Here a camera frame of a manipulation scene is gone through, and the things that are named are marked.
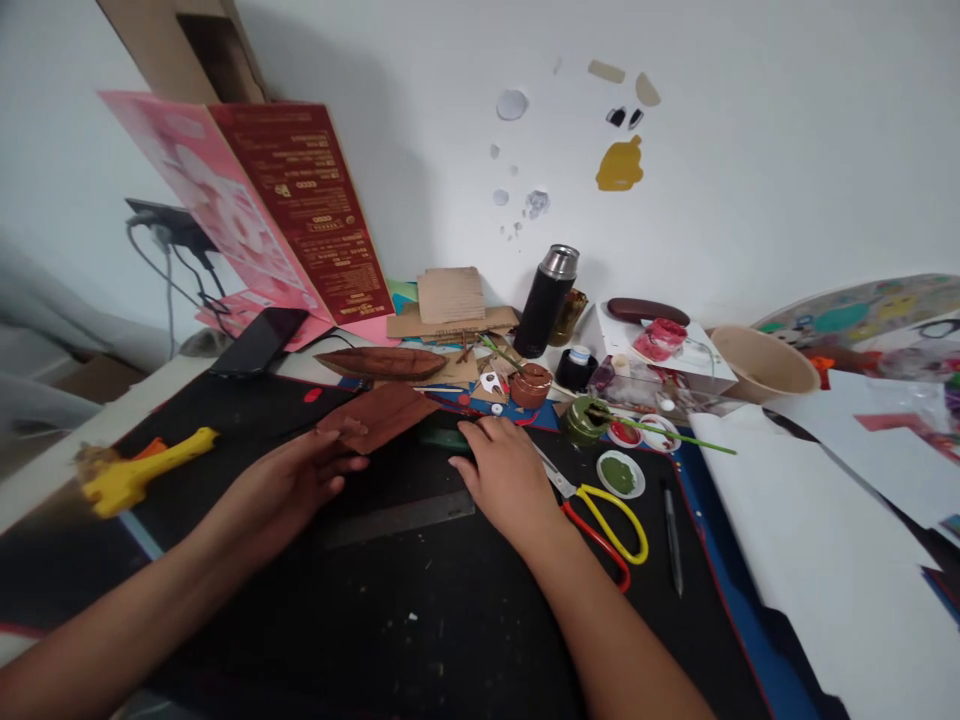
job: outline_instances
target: hand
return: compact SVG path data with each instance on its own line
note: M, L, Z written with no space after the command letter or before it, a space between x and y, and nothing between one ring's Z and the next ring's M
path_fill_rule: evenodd
M504 418L485 417L458 427L477 465L450 458L483 514L518 552L554 532L563 514L554 499L543 460L526 431Z
M340 434L314 428L264 455L240 474L191 537L250 572L268 563L343 490L344 473L369 464L365 457L337 458L345 451Z

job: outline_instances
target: glue gun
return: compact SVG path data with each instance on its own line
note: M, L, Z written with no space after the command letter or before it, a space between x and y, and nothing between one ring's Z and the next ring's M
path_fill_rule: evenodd
M182 443L156 455L112 462L82 486L83 495L94 503L97 515L113 517L143 500L147 483L155 477L212 450L218 434L211 428L200 428Z

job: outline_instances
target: black smartphone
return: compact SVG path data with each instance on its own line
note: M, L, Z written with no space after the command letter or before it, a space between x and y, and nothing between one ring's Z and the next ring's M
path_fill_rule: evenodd
M266 372L307 315L306 310L266 308L224 351L210 372L232 378L250 378Z

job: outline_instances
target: red and yellow scissors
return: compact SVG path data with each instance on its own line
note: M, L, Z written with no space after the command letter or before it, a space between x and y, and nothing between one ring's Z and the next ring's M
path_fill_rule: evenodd
M643 526L640 524L640 521L637 520L637 516L633 514L633 511L627 507L620 498L611 495L606 490L601 490L591 485L574 487L570 481L563 476L563 473L557 469L557 466L550 461L550 458L543 454L540 448L537 448L537 453L539 453L540 458L543 460L543 467L547 471L547 477L550 478L550 482L553 483L553 486L560 492L560 495L563 496L561 509L564 514L570 518L578 528L593 538L594 542L602 547L604 552L617 564L617 567L620 568L620 581L617 583L617 587L620 588L620 592L625 593L630 588L630 567L624 560L626 559L634 565L642 565L646 562L647 555L650 552L650 547L647 544L647 535L643 532ZM587 504L587 507L590 508L590 512L593 513L597 522L600 523L600 527L603 528L603 532L607 536L606 538L587 525L587 523L583 521L583 518L574 511L570 505L570 500L574 495L583 500ZM627 519L633 524L633 529L637 532L637 538L640 540L640 550L636 555L632 554L623 546L620 538L616 536L609 523L607 523L606 518L601 514L600 509L590 498L591 495L613 503L627 516Z

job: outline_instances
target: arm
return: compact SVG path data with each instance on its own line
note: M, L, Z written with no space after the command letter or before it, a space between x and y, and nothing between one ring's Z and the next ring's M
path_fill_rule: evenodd
M262 457L183 542L0 669L0 719L108 717L366 467L334 459L338 437Z
M513 423L460 423L477 465L451 464L520 553L560 624L594 720L713 718L656 635L557 507L533 442Z

